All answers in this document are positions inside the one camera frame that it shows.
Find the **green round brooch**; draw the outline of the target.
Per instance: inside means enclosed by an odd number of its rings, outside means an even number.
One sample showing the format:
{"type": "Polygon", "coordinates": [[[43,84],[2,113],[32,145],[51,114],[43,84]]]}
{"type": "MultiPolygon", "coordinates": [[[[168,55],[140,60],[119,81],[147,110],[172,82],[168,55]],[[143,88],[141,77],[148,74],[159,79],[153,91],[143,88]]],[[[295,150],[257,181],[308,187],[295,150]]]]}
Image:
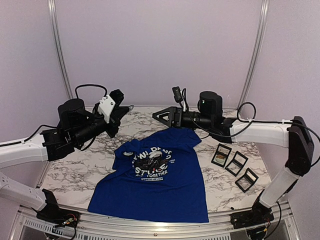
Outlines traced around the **green round brooch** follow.
{"type": "Polygon", "coordinates": [[[224,155],[218,154],[218,155],[216,155],[215,159],[217,162],[224,162],[226,157],[224,155]]]}

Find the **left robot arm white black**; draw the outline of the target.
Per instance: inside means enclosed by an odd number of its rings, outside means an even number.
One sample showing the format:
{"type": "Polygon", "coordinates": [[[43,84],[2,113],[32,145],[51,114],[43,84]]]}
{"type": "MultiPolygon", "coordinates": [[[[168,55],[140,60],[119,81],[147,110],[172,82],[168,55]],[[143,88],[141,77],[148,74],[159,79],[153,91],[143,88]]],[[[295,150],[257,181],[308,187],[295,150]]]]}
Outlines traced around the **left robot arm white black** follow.
{"type": "MultiPolygon", "coordinates": [[[[134,108],[120,104],[120,100],[103,97],[98,102],[97,114],[93,114],[85,109],[80,98],[66,101],[58,107],[56,127],[31,138],[1,143],[0,167],[60,160],[104,132],[113,138],[119,131],[121,119],[134,108]]],[[[53,223],[63,219],[63,211],[51,191],[29,187],[4,173],[0,174],[0,196],[44,214],[53,223]]]]}

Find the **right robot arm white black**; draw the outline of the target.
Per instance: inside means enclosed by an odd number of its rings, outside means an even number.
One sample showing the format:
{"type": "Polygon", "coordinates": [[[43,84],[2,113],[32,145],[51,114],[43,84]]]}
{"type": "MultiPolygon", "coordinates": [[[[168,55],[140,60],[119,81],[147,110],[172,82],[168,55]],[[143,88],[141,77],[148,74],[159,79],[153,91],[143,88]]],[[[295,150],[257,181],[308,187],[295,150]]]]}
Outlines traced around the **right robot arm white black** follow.
{"type": "Polygon", "coordinates": [[[168,127],[201,129],[220,143],[251,142],[280,146],[288,149],[288,159],[254,202],[247,219],[252,224],[263,220],[271,207],[287,194],[300,177],[316,165],[313,161],[315,145],[311,135],[315,132],[306,126],[304,119],[260,121],[223,116],[223,99],[212,91],[199,94],[197,111],[190,111],[187,90],[173,87],[174,100],[179,107],[168,107],[153,113],[152,117],[168,127]]]}

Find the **blue panda print t-shirt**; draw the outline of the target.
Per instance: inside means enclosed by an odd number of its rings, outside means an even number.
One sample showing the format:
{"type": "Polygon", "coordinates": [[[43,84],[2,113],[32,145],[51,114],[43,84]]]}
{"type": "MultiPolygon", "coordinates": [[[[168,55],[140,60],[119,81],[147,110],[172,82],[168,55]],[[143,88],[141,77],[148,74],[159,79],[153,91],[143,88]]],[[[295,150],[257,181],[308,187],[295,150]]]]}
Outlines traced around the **blue panda print t-shirt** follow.
{"type": "Polygon", "coordinates": [[[140,221],[207,223],[205,184],[195,151],[200,142],[194,130],[172,127],[125,142],[115,150],[112,173],[98,182],[87,210],[140,221]]]}

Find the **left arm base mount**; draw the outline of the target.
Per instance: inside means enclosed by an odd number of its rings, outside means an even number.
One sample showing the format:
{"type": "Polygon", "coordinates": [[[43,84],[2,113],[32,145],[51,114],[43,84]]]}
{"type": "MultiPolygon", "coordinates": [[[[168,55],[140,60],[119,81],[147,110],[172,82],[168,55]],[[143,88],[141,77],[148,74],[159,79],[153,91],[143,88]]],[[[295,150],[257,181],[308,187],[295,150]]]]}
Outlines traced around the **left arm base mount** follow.
{"type": "Polygon", "coordinates": [[[56,227],[77,226],[80,213],[78,211],[60,208],[56,203],[47,203],[42,210],[36,210],[40,220],[55,224],[56,227]]]}

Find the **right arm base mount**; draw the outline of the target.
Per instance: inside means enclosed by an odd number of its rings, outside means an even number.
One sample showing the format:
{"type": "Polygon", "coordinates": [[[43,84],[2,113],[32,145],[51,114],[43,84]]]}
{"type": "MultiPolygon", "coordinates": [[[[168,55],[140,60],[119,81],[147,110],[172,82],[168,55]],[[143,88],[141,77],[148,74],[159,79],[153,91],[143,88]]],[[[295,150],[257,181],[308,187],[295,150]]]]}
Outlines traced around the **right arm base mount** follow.
{"type": "Polygon", "coordinates": [[[274,215],[270,208],[245,210],[232,213],[230,215],[230,222],[234,229],[247,228],[266,223],[268,224],[274,219],[274,215]]]}

